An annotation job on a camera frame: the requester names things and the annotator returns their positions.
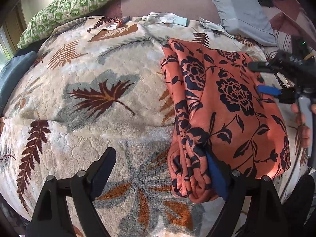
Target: light blue pillow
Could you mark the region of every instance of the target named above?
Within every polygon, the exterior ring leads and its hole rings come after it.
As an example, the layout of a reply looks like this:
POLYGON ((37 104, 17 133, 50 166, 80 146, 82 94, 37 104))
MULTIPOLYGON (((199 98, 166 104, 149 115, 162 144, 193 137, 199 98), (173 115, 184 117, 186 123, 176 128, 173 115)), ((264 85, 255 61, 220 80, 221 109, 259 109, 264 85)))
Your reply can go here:
POLYGON ((0 72, 0 115, 2 115, 3 109, 14 88, 30 69, 36 58, 36 52, 31 51, 25 55, 12 58, 4 65, 0 72))
POLYGON ((221 25, 231 35, 252 38, 263 46, 276 46, 271 24, 258 0, 213 0, 221 25))

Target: cream fleece blanket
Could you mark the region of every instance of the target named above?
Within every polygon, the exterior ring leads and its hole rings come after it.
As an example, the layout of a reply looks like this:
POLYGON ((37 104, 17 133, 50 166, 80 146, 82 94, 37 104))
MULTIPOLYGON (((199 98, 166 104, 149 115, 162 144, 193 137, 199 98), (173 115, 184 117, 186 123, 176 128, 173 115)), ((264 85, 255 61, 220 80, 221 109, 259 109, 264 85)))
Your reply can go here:
MULTIPOLYGON (((47 175, 72 177, 110 146, 117 162, 94 205, 111 236, 206 236, 224 201, 193 204, 171 195, 166 152, 174 107, 159 65, 162 45, 176 38, 242 50, 254 60, 264 54, 198 21, 184 27, 133 18, 114 31, 102 29, 105 21, 82 18, 55 29, 12 92, 0 137, 0 192, 31 220, 47 175)), ((289 107, 282 114, 295 126, 289 107)), ((296 130, 288 134, 294 159, 296 130)), ((76 232, 84 236, 68 202, 76 232)))

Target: silver bolt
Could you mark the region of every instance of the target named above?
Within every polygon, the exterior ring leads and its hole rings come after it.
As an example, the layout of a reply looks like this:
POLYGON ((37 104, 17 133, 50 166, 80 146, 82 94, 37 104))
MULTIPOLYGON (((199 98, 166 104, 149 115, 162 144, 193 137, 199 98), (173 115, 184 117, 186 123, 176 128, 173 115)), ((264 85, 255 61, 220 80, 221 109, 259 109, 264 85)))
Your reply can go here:
POLYGON ((271 181, 271 178, 267 175, 264 175, 263 180, 265 180, 266 182, 269 182, 269 181, 271 181))
POLYGON ((85 174, 86 174, 86 171, 80 170, 80 171, 77 173, 77 176, 82 177, 82 176, 84 176, 85 174))
POLYGON ((53 175, 48 175, 47 177, 46 177, 46 181, 48 181, 48 182, 50 182, 51 180, 53 180, 54 179, 54 176, 53 175))
POLYGON ((233 176, 236 176, 236 177, 240 176, 240 172, 238 170, 234 170, 232 174, 233 176))

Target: green pillow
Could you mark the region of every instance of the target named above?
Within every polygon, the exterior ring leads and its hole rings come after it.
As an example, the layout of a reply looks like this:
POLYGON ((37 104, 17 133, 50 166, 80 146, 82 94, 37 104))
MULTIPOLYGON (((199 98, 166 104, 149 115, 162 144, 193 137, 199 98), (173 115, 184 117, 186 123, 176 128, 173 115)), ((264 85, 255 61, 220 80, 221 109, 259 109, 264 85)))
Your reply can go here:
POLYGON ((109 1, 111 0, 54 0, 34 15, 17 47, 23 49, 33 42, 49 37, 56 27, 95 11, 109 1))

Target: orange floral fabric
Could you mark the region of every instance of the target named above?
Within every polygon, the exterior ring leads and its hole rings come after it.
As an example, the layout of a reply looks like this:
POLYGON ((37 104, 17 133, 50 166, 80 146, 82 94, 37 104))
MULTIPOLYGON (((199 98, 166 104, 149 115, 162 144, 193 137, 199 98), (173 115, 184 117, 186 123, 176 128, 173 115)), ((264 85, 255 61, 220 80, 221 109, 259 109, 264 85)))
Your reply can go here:
POLYGON ((290 167, 289 141, 278 106, 258 93, 260 74, 243 52, 170 39, 161 68, 175 104, 167 161, 173 193, 193 202, 217 198, 206 153, 248 177, 275 177, 290 167))

